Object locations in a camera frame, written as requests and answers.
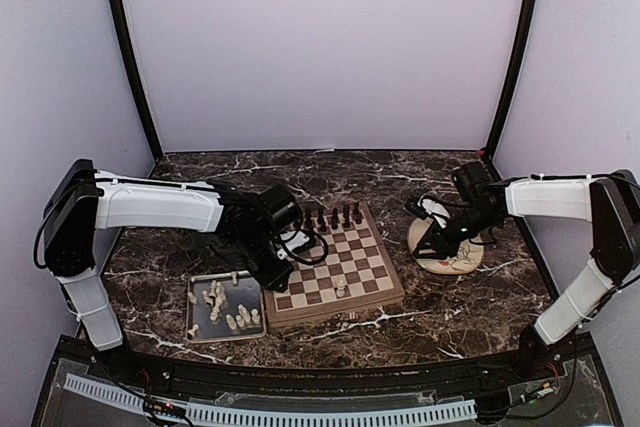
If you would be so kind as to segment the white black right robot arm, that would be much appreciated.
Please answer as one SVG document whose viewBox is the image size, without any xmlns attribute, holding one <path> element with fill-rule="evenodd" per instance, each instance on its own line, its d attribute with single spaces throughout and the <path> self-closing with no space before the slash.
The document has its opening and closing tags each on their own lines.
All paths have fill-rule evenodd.
<svg viewBox="0 0 640 427">
<path fill-rule="evenodd" d="M 555 345 L 636 282 L 631 273 L 639 266 L 639 181 L 628 169 L 496 179 L 480 161 L 462 165 L 451 177 L 458 201 L 422 194 L 405 202 L 416 218 L 407 240 L 419 262 L 452 259 L 464 242 L 509 218 L 534 228 L 558 220 L 569 230 L 553 229 L 536 240 L 545 261 L 567 260 L 570 271 L 552 269 L 563 290 L 523 329 L 511 357 L 511 373 L 530 381 L 547 367 Z"/>
</svg>

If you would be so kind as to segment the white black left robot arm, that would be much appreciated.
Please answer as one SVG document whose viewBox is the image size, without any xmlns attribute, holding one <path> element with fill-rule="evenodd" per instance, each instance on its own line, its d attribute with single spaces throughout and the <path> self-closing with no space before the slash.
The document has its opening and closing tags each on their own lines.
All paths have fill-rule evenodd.
<svg viewBox="0 0 640 427">
<path fill-rule="evenodd" d="M 125 334 L 96 270 L 98 230 L 177 228 L 230 241 L 266 290 L 282 292 L 294 253 L 308 233 L 295 227 L 302 211 L 291 192 L 275 185 L 245 193 L 233 186 L 118 176 L 76 160 L 46 204 L 33 246 L 33 262 L 62 286 L 101 364 L 120 383 L 141 374 L 140 359 L 123 345 Z"/>
</svg>

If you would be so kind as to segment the white chess king piece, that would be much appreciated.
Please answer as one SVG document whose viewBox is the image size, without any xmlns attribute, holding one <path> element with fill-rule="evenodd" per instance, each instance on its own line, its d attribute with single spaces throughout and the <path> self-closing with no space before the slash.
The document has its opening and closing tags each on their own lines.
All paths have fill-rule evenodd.
<svg viewBox="0 0 640 427">
<path fill-rule="evenodd" d="M 339 279 L 335 286 L 335 296 L 337 299 L 342 299 L 347 295 L 347 284 L 344 279 Z"/>
</svg>

